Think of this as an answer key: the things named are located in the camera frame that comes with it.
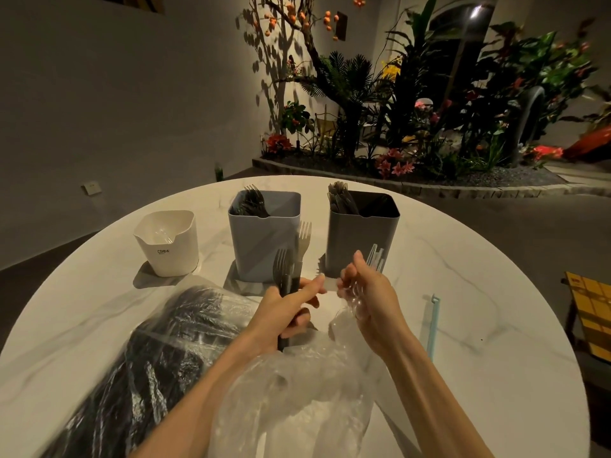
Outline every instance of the hand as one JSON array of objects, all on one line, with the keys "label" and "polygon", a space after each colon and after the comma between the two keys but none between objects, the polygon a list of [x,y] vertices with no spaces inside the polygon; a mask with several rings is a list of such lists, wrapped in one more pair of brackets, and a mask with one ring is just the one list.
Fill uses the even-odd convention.
[{"label": "hand", "polygon": [[369,314],[357,320],[357,324],[371,350],[385,359],[390,356],[398,333],[409,331],[397,293],[388,278],[367,265],[361,251],[356,251],[353,262],[341,271],[341,278],[337,279],[337,295],[346,299],[347,288],[355,280],[363,289],[362,299]]},{"label": "hand", "polygon": [[300,290],[280,297],[276,286],[271,286],[259,303],[255,315],[248,323],[245,333],[255,342],[259,354],[274,352],[277,349],[278,336],[290,338],[303,333],[310,322],[310,310],[301,306],[309,303],[318,308],[317,294],[325,294],[325,276],[320,274],[313,280],[301,278]]}]

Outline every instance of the plastic container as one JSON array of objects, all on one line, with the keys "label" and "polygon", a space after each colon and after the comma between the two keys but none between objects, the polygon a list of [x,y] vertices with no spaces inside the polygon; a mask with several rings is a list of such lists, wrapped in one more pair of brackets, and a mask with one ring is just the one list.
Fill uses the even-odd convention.
[{"label": "plastic container", "polygon": [[[241,191],[232,202],[244,197]],[[273,265],[280,248],[295,251],[301,220],[301,194],[288,191],[262,191],[266,219],[229,213],[229,227],[238,276],[248,283],[272,283]]]},{"label": "plastic container", "polygon": [[148,214],[138,223],[134,236],[157,276],[179,277],[197,267],[197,227],[191,211]]},{"label": "plastic container", "polygon": [[329,233],[325,253],[325,275],[338,278],[357,250],[365,257],[371,246],[384,249],[386,262],[399,223],[399,210],[392,196],[385,193],[352,191],[360,215],[329,212]]}]

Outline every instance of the dark gray container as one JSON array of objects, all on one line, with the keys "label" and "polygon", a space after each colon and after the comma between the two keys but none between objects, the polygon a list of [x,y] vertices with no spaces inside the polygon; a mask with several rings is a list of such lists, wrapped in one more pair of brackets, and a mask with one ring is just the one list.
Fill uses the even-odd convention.
[{"label": "dark gray container", "polygon": [[[240,191],[232,206],[245,193]],[[238,276],[248,283],[273,282],[276,252],[280,248],[294,251],[301,219],[301,194],[288,191],[262,191],[261,194],[270,217],[261,219],[229,213]]]},{"label": "dark gray container", "polygon": [[325,253],[325,275],[338,278],[360,250],[365,259],[374,244],[384,249],[386,262],[399,223],[399,210],[392,196],[385,193],[352,191],[360,215],[329,213],[329,234]]}]

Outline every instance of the person's left hand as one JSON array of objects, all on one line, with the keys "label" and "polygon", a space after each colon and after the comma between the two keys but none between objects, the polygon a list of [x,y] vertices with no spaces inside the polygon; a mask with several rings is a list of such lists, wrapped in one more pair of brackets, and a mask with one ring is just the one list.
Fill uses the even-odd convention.
[{"label": "person's left hand", "polygon": [[271,286],[259,303],[244,334],[259,348],[261,354],[271,353],[277,349],[278,336],[290,338],[306,330],[310,322],[310,310],[301,306],[309,303],[318,308],[317,294],[325,294],[325,276],[320,274],[313,280],[301,278],[300,290],[280,297],[276,286]]}]

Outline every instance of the forearm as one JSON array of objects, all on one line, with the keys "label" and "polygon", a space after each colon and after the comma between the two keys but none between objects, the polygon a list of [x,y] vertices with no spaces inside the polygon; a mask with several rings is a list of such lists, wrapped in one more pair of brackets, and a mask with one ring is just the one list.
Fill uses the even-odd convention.
[{"label": "forearm", "polygon": [[426,458],[492,458],[416,337],[405,328],[385,357]]},{"label": "forearm", "polygon": [[130,458],[203,456],[210,443],[214,416],[225,393],[257,355],[248,336],[235,339]]}]

